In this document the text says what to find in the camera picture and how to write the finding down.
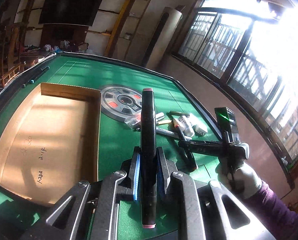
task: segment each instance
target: gloved hand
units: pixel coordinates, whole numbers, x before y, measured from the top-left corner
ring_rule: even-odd
[[[227,176],[222,174],[221,164],[216,167],[216,173],[218,174],[218,180],[228,189],[232,190],[230,181],[232,182],[232,176],[229,173]],[[257,173],[248,164],[244,163],[242,167],[238,168],[233,173],[234,181],[237,184],[244,183],[244,190],[238,194],[242,199],[250,198],[254,195],[262,186],[262,180],[258,177]]]

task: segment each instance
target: green felt surface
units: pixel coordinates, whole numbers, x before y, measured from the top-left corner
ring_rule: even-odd
[[[155,106],[158,112],[165,114],[170,110],[192,113],[202,122],[205,120],[179,88],[170,80],[138,70],[101,63],[93,60],[75,57],[57,56],[45,63],[50,69],[43,74],[33,85],[19,90],[0,113],[0,136],[22,100],[41,82],[59,83],[98,89],[108,84],[119,84],[142,91],[145,87],[152,87],[154,91]],[[209,129],[203,137],[194,139],[217,141],[216,135]],[[131,158],[134,146],[140,145],[140,133],[135,132],[122,122],[113,120],[103,113],[100,117],[99,134],[99,179],[120,169],[122,161]],[[162,146],[167,159],[176,163],[177,168],[185,171],[183,161],[184,152],[177,146],[172,138],[157,135],[157,146]],[[194,154],[199,169],[190,174],[194,179],[208,182],[217,179],[215,167],[218,160],[207,155]],[[19,202],[6,192],[0,193],[0,204],[6,200],[10,203]],[[148,239],[177,229],[177,213],[174,207],[158,203],[157,225],[155,229],[143,229],[141,226],[140,204],[137,202],[121,202],[119,213],[118,239]],[[19,216],[32,217],[22,221],[21,228],[28,227],[40,217],[42,210],[38,205],[30,203],[24,206],[26,210],[16,209],[19,214],[5,216],[7,219],[17,221]]]

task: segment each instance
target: cardboard box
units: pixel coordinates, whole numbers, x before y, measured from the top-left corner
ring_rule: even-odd
[[[0,138],[0,186],[49,206],[82,179],[98,181],[100,90],[41,83]]]

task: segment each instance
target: pink marker end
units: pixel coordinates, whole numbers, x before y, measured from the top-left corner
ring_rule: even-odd
[[[156,224],[154,225],[142,225],[143,228],[155,228]]]

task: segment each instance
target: television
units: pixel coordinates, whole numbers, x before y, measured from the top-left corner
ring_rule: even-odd
[[[102,0],[45,0],[39,24],[92,26]]]

